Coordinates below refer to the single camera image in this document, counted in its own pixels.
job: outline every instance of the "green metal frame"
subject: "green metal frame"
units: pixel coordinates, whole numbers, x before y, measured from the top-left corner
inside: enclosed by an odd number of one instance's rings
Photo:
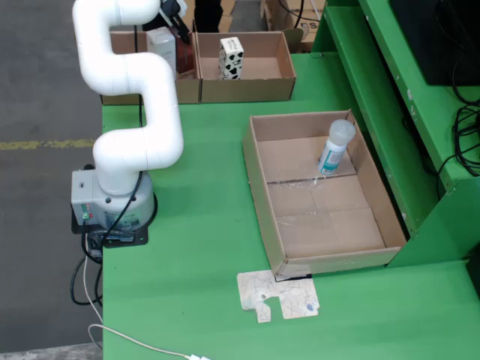
[[[411,115],[437,168],[449,156],[445,151],[452,147],[452,140],[440,136],[438,128],[431,131],[432,120],[438,120],[439,126],[448,133],[452,120],[450,114],[460,104],[449,88],[425,84],[418,67],[412,63],[412,54],[402,47],[405,40],[398,34],[400,29],[387,7],[388,0],[360,0],[360,3],[331,0],[324,10],[313,49],[335,51],[340,56],[368,136],[411,236],[390,266],[463,259],[480,239],[476,226],[476,217],[480,213],[480,178],[466,175],[453,160],[444,172],[447,193],[438,200],[436,179],[424,171],[416,145],[402,125],[403,113],[389,77],[400,74],[396,84],[406,104],[418,110],[412,111]],[[377,49],[367,21],[382,52]],[[392,38],[393,34],[397,35],[396,39]],[[396,47],[406,54],[402,57]],[[392,48],[395,58],[392,58],[392,52],[384,51]],[[382,56],[388,68],[385,68]],[[424,92],[435,101],[444,97],[450,99],[437,104],[431,103],[425,97],[427,95],[409,98],[408,91],[405,91],[407,83],[416,94]],[[468,90],[478,92],[480,88]]]
[[[452,125],[455,113],[463,104],[448,86],[428,85],[410,51],[407,40],[395,19],[389,0],[359,0],[361,9],[379,44],[388,67],[397,80],[397,86],[437,169],[453,154]],[[478,97],[480,87],[462,86],[467,98]],[[479,141],[473,134],[463,140],[464,149]],[[480,149],[469,154],[479,158]],[[441,173],[445,189],[452,189],[460,179],[471,175],[455,160],[450,160]]]

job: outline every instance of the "yellow floor line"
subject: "yellow floor line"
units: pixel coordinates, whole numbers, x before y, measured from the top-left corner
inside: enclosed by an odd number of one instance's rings
[[[46,141],[10,141],[0,142],[1,150],[35,150],[40,148],[68,149],[68,148],[91,148],[94,139],[78,140],[46,140]]]

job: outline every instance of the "white block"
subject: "white block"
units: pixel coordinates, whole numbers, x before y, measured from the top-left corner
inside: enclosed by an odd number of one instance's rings
[[[220,40],[219,76],[223,80],[239,80],[242,76],[243,47],[237,37]]]
[[[176,78],[176,41],[168,28],[147,31],[147,50],[167,60]]]

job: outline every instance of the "black monitor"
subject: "black monitor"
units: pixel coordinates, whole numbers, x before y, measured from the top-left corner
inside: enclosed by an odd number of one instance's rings
[[[480,1],[390,0],[425,81],[480,85]]]

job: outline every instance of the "white bottle cap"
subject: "white bottle cap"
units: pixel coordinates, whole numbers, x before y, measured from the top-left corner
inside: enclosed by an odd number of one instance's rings
[[[335,145],[345,146],[355,136],[355,126],[347,120],[335,120],[330,126],[330,141]]]

